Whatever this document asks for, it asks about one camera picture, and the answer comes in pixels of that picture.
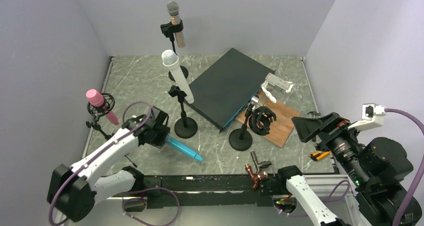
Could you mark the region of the dark blue-edged electronics box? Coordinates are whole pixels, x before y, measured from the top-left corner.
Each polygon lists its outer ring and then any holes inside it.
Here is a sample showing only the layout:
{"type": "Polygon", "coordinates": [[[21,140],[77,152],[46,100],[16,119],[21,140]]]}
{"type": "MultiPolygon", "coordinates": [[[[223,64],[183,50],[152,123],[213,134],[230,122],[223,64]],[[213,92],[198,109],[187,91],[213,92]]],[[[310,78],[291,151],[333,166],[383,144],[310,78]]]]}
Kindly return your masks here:
{"type": "Polygon", "coordinates": [[[194,103],[188,106],[222,132],[258,93],[269,73],[275,70],[231,48],[189,84],[194,103]]]}

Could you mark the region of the short black clip stand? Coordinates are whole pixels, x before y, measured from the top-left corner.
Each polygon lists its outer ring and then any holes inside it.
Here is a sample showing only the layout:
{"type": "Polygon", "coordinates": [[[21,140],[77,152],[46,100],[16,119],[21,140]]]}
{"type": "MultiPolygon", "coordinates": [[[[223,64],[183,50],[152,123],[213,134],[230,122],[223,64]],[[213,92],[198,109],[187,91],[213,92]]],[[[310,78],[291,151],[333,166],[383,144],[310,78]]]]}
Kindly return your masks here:
{"type": "Polygon", "coordinates": [[[180,119],[178,119],[174,125],[174,131],[176,135],[183,139],[188,139],[193,137],[198,131],[198,125],[196,121],[187,116],[184,108],[184,101],[186,93],[176,85],[172,85],[168,94],[171,97],[177,97],[178,102],[180,103],[181,113],[180,119]]]}

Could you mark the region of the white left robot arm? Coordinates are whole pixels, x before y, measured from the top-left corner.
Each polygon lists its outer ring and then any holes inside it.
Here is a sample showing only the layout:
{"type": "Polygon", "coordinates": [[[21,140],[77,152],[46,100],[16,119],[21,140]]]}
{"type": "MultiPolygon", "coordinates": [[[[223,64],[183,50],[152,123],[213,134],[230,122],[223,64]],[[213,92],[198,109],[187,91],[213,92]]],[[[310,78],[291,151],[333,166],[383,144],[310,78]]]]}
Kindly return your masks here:
{"type": "Polygon", "coordinates": [[[106,172],[132,150],[149,144],[161,148],[170,129],[169,115],[153,106],[149,113],[126,120],[102,146],[67,167],[57,166],[50,180],[47,202],[68,219],[78,222],[101,201],[127,192],[139,195],[146,187],[145,176],[133,166],[117,173],[106,172]]]}

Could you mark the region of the black hammer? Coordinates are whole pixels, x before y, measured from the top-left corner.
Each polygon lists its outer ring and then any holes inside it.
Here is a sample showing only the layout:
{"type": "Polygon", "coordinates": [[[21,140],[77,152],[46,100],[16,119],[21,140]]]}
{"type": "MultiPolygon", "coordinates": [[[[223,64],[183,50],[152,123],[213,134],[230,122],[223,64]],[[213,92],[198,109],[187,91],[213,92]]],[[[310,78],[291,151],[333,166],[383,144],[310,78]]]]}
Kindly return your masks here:
{"type": "Polygon", "coordinates": [[[314,117],[319,117],[321,115],[321,113],[316,112],[316,111],[310,111],[307,113],[308,115],[311,115],[313,118],[314,117]]]}

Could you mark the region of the wooden board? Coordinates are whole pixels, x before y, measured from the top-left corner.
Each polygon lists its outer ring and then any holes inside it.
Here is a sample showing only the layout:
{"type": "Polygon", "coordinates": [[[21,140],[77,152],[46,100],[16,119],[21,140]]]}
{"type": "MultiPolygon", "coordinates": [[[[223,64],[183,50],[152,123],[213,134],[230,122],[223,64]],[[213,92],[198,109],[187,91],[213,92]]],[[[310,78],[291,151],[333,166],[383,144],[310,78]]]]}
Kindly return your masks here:
{"type": "Polygon", "coordinates": [[[253,145],[275,145],[276,147],[282,148],[294,128],[292,117],[300,116],[301,113],[285,105],[281,101],[272,103],[266,98],[264,105],[276,114],[276,121],[271,123],[270,133],[266,136],[259,136],[253,133],[248,127],[253,138],[253,145]]]}

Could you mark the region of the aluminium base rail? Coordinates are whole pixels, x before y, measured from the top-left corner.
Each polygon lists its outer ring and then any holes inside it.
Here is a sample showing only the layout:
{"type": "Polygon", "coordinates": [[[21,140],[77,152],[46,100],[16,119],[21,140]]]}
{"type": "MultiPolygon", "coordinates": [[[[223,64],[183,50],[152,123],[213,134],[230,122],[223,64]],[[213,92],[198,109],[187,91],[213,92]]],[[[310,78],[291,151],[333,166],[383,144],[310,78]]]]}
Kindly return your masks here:
{"type": "Polygon", "coordinates": [[[283,189],[278,176],[270,176],[253,189],[253,182],[248,175],[144,176],[128,168],[114,175],[100,177],[93,186],[79,176],[74,177],[61,192],[55,207],[71,221],[78,222],[88,215],[96,203],[116,195],[139,197],[142,190],[156,187],[179,195],[181,206],[196,206],[194,194],[197,193],[200,194],[198,199],[203,199],[205,206],[269,206],[266,198],[273,197],[277,205],[288,209],[295,202],[295,196],[283,189]]]}

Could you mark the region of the glitter copper microphone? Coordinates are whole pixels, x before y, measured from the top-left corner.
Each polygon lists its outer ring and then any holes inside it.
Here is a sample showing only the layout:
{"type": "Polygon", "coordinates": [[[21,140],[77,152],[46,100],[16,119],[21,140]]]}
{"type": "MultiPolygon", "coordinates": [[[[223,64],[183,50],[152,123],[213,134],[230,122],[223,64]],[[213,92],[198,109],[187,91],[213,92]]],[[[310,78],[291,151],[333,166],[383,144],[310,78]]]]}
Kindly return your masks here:
{"type": "MultiPolygon", "coordinates": [[[[181,28],[180,24],[182,22],[181,17],[179,15],[179,5],[175,1],[170,1],[166,5],[167,11],[171,17],[172,25],[177,25],[181,28]]],[[[186,46],[185,37],[183,31],[175,32],[175,39],[179,48],[184,48],[186,46]]]]}

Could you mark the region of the blue toy microphone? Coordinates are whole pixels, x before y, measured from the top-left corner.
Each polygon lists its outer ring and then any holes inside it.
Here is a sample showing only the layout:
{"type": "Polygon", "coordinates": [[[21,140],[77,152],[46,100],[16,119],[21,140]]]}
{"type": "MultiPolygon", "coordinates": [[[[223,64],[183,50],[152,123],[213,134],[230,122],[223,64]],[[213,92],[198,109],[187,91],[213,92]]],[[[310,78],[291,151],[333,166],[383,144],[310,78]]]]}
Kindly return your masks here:
{"type": "Polygon", "coordinates": [[[180,142],[179,140],[177,140],[176,138],[172,137],[169,134],[165,138],[165,143],[190,158],[193,158],[200,162],[203,161],[203,158],[196,151],[194,151],[193,149],[191,149],[190,147],[188,147],[187,145],[180,142]]]}

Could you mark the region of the copper pipe fitting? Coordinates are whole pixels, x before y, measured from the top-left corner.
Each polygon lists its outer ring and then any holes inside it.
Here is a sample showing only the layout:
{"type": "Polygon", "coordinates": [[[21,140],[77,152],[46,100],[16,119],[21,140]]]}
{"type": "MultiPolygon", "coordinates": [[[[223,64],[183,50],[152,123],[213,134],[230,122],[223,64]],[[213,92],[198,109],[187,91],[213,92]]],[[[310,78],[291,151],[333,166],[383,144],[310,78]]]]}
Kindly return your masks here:
{"type": "Polygon", "coordinates": [[[265,181],[268,178],[268,173],[266,171],[261,170],[258,173],[254,173],[249,164],[245,164],[244,168],[245,168],[251,182],[253,183],[251,188],[254,191],[258,188],[260,182],[265,181]]]}

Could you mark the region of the white microphone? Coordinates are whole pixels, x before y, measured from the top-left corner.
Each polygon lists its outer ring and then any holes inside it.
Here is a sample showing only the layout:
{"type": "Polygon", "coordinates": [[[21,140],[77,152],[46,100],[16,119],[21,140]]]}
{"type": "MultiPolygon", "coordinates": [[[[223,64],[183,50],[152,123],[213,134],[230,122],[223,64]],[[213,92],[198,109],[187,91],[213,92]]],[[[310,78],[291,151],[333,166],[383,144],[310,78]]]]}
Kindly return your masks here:
{"type": "Polygon", "coordinates": [[[195,101],[194,95],[181,69],[179,57],[175,54],[173,50],[168,49],[161,54],[161,59],[164,67],[171,72],[180,90],[185,92],[185,100],[187,101],[187,103],[193,104],[195,101]]]}

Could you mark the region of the yellow utility knife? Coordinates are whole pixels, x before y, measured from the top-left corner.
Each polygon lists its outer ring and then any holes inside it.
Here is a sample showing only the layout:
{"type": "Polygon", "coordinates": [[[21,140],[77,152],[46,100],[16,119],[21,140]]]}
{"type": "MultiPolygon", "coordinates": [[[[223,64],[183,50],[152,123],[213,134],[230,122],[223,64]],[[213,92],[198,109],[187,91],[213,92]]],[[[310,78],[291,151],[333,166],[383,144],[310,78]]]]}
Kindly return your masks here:
{"type": "Polygon", "coordinates": [[[310,153],[309,157],[313,160],[313,161],[319,161],[321,159],[323,159],[324,157],[328,156],[331,153],[331,151],[319,151],[319,152],[314,152],[314,153],[310,153]]]}

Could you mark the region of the silver pipe fitting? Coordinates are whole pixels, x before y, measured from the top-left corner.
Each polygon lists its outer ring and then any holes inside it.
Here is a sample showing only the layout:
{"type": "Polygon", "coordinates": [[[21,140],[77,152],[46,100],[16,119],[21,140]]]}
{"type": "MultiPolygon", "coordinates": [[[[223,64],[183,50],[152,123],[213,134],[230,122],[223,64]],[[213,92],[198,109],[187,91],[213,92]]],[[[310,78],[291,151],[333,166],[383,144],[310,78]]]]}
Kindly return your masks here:
{"type": "Polygon", "coordinates": [[[273,176],[275,176],[275,170],[274,170],[273,164],[270,160],[260,162],[257,158],[255,151],[251,151],[250,155],[251,155],[251,158],[253,160],[253,163],[254,163],[254,166],[255,166],[255,169],[256,169],[256,174],[258,174],[261,171],[266,171],[267,168],[271,168],[272,174],[273,174],[273,176]]]}

